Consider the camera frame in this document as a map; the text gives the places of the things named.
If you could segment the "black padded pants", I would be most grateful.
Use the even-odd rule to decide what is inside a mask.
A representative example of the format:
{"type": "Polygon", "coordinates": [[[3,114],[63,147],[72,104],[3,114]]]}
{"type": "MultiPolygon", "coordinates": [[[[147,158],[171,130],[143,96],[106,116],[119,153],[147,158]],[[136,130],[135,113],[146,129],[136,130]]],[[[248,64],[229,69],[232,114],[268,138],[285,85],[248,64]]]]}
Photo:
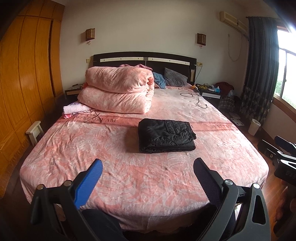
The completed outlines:
{"type": "Polygon", "coordinates": [[[138,123],[142,153],[186,152],[196,149],[196,134],[186,121],[144,118],[138,123]]]}

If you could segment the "white waste bin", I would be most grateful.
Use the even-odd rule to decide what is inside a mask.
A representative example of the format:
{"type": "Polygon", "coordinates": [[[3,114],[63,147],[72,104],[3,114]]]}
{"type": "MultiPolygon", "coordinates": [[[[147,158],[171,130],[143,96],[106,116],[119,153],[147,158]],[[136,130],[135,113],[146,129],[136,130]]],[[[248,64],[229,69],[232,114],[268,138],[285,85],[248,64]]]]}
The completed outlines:
{"type": "Polygon", "coordinates": [[[256,119],[252,119],[248,129],[248,133],[254,136],[260,127],[261,127],[261,123],[256,119]]]}

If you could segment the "pink floral bed blanket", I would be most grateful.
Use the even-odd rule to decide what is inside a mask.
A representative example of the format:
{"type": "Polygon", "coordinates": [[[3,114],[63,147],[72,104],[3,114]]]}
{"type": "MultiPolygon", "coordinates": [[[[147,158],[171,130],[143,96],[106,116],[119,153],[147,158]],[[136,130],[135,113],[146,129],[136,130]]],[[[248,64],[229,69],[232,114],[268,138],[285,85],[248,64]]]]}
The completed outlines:
{"type": "Polygon", "coordinates": [[[100,159],[103,173],[85,208],[118,218],[124,230],[173,232],[208,203],[193,171],[196,158],[239,186],[262,185],[268,176],[268,164],[243,133],[189,88],[156,89],[145,114],[95,111],[102,123],[84,123],[94,111],[60,118],[37,143],[20,169],[27,200],[39,184],[60,186],[100,159]],[[144,118],[189,122],[196,149],[141,153],[137,126],[144,118]]]}

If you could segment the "eyeglasses on bed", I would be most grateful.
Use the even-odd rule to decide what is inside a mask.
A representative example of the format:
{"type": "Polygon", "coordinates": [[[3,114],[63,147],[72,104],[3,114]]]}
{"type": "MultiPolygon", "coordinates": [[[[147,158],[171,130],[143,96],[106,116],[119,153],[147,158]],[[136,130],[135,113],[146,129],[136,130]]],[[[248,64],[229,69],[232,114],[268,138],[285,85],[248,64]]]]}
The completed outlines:
{"type": "Polygon", "coordinates": [[[97,111],[93,112],[94,115],[92,115],[90,118],[84,121],[86,124],[97,124],[97,123],[102,123],[102,118],[100,117],[100,113],[97,111]]]}

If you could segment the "small white stool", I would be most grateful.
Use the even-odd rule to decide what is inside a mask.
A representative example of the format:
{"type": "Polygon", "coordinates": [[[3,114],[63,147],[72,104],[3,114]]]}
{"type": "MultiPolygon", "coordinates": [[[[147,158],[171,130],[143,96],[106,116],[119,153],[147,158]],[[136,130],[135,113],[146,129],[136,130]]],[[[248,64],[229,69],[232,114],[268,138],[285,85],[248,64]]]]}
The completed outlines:
{"type": "Polygon", "coordinates": [[[35,121],[26,131],[26,134],[28,135],[30,141],[31,141],[31,144],[32,146],[34,147],[38,141],[37,141],[37,137],[38,136],[41,136],[43,137],[44,136],[44,131],[41,127],[41,121],[40,120],[37,120],[35,121]]]}

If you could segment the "white pink folded towel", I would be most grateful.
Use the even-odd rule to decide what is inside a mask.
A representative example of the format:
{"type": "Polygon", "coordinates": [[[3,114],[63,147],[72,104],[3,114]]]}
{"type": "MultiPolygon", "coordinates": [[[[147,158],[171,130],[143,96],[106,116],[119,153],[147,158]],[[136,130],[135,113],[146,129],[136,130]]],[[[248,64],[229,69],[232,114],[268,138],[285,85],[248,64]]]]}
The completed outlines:
{"type": "Polygon", "coordinates": [[[80,102],[73,102],[63,107],[63,118],[70,118],[75,114],[90,112],[91,107],[81,104],[80,102]]]}

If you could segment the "dark patterned curtain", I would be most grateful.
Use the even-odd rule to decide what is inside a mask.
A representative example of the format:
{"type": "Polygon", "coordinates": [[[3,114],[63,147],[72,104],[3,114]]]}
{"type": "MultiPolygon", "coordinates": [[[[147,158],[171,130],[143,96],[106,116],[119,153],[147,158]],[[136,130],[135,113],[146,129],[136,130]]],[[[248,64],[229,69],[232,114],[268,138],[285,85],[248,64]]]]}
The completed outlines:
{"type": "Polygon", "coordinates": [[[264,124],[278,78],[278,29],[274,18],[249,16],[248,21],[248,61],[240,113],[264,124]]]}

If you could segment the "right bedside table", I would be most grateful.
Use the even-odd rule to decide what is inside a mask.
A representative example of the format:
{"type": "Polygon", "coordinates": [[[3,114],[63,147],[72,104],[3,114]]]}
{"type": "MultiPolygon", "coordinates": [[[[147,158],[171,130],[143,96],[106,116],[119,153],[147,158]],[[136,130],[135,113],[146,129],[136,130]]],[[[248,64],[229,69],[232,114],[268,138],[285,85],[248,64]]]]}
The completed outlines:
{"type": "Polygon", "coordinates": [[[210,104],[218,108],[218,105],[221,100],[221,94],[214,92],[214,90],[209,89],[207,86],[196,84],[197,89],[199,90],[200,95],[207,100],[210,104]]]}

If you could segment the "bedside table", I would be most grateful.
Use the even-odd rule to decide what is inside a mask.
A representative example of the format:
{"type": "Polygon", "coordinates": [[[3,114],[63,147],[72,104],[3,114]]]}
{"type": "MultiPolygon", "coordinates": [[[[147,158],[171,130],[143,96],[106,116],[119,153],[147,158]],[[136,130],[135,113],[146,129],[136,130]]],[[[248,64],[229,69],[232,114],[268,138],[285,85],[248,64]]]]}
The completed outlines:
{"type": "Polygon", "coordinates": [[[209,89],[207,86],[196,84],[197,89],[199,90],[200,95],[207,100],[210,104],[218,108],[218,105],[221,100],[221,94],[214,92],[214,90],[209,89]]]}
{"type": "Polygon", "coordinates": [[[65,96],[67,100],[77,100],[77,97],[81,90],[83,89],[84,84],[75,84],[72,87],[65,90],[65,96]]]}

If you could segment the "red clothes pile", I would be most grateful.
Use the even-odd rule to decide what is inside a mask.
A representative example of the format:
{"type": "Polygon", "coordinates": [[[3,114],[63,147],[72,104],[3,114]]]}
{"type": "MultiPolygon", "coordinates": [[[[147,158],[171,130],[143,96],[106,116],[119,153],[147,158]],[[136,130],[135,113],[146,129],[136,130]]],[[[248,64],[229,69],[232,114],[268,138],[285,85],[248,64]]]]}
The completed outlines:
{"type": "Polygon", "coordinates": [[[231,90],[234,90],[234,87],[227,82],[217,82],[214,84],[215,88],[220,89],[220,93],[223,97],[227,96],[231,90]]]}

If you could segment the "left bedside table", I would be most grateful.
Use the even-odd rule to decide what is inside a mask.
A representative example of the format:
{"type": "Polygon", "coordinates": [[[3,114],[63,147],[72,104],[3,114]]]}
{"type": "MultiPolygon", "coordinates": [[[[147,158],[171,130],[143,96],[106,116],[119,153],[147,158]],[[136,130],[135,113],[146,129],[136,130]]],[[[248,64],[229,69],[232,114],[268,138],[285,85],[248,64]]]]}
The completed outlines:
{"type": "Polygon", "coordinates": [[[77,100],[77,97],[81,90],[83,89],[84,84],[75,84],[72,87],[65,90],[65,96],[67,100],[77,100]]]}

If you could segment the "folded pink quilt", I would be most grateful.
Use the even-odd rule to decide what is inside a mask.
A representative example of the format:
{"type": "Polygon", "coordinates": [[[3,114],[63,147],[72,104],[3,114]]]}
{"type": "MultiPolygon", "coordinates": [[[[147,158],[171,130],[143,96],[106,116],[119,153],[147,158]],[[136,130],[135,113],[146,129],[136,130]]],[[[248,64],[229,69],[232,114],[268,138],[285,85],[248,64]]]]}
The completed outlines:
{"type": "Polygon", "coordinates": [[[137,67],[92,67],[78,101],[93,109],[113,113],[144,114],[154,95],[152,71],[137,67]]]}

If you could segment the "grey pillow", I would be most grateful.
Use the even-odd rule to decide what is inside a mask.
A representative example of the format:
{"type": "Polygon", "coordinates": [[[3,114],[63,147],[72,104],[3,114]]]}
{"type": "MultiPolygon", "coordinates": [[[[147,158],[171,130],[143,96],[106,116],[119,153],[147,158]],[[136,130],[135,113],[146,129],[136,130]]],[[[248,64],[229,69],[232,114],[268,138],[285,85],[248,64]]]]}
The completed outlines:
{"type": "Polygon", "coordinates": [[[166,86],[183,87],[187,85],[188,78],[181,73],[165,68],[164,79],[166,82],[166,86]]]}

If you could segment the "blue garment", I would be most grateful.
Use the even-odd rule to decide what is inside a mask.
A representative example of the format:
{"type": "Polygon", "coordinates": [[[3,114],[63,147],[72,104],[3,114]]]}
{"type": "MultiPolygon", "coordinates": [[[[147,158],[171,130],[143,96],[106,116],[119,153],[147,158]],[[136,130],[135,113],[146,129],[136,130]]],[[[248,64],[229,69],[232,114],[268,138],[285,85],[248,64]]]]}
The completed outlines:
{"type": "Polygon", "coordinates": [[[153,76],[154,76],[154,82],[159,86],[159,88],[165,89],[166,88],[166,81],[165,81],[165,78],[163,77],[163,75],[153,72],[153,76]]]}

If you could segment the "pink garment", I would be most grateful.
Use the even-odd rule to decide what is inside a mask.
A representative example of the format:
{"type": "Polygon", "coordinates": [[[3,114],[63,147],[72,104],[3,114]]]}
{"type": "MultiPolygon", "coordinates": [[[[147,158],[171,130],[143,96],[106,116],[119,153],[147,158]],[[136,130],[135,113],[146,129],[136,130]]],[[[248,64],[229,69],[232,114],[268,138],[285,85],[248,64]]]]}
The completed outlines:
{"type": "Polygon", "coordinates": [[[144,68],[144,69],[147,69],[147,70],[150,70],[150,71],[153,71],[152,68],[148,67],[148,66],[145,66],[145,65],[142,65],[142,64],[137,64],[135,66],[131,66],[131,65],[128,65],[128,64],[121,64],[119,67],[137,67],[137,68],[144,68]]]}

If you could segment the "dark bed headboard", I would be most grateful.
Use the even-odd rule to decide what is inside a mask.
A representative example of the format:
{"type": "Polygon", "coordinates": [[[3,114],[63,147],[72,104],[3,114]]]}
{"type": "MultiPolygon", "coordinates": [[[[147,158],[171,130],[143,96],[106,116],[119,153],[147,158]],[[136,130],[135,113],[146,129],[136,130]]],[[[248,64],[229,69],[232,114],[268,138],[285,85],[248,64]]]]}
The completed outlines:
{"type": "Polygon", "coordinates": [[[118,67],[122,64],[131,66],[142,64],[159,74],[164,74],[165,68],[168,68],[185,75],[189,84],[195,82],[197,60],[192,57],[141,51],[110,52],[92,56],[93,66],[118,67]]]}

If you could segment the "wooden wardrobe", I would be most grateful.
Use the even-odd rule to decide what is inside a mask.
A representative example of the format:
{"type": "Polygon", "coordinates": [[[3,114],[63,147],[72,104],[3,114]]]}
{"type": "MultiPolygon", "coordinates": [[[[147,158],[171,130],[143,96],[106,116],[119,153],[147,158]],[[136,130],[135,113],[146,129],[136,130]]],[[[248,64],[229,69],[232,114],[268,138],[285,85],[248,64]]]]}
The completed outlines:
{"type": "Polygon", "coordinates": [[[1,195],[30,145],[27,129],[50,115],[63,94],[64,8],[56,1],[27,1],[1,34],[1,195]]]}

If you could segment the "wooden wall lamp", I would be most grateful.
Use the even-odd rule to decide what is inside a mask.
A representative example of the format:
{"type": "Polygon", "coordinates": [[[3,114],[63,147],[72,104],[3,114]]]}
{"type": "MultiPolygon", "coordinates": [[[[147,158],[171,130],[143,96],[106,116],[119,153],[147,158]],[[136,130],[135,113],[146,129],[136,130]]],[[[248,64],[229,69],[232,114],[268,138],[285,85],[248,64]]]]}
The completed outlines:
{"type": "Polygon", "coordinates": [[[91,41],[95,39],[95,28],[87,29],[85,31],[85,40],[91,41]]]}
{"type": "Polygon", "coordinates": [[[197,44],[200,46],[206,46],[206,35],[197,33],[197,44]]]}

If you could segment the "wall air conditioner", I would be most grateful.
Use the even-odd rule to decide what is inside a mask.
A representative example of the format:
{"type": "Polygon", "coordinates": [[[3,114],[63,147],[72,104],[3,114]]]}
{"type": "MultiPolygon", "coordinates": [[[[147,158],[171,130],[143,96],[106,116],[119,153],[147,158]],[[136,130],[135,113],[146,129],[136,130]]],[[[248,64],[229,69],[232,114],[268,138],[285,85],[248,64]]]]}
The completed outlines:
{"type": "Polygon", "coordinates": [[[248,34],[248,27],[233,15],[225,11],[221,11],[219,13],[219,19],[221,22],[225,23],[226,25],[229,25],[230,27],[234,28],[238,32],[242,33],[243,35],[248,34]]]}

